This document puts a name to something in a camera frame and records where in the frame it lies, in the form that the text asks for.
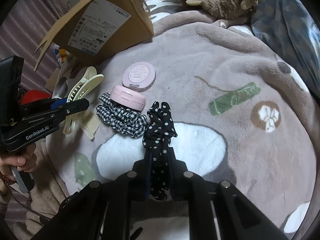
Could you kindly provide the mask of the person's left hand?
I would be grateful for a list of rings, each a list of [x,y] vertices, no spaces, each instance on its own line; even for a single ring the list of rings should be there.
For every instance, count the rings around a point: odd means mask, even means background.
[[[35,149],[36,144],[31,144],[18,154],[1,152],[1,173],[11,180],[15,180],[10,169],[11,166],[17,167],[18,171],[33,172],[37,167]]]

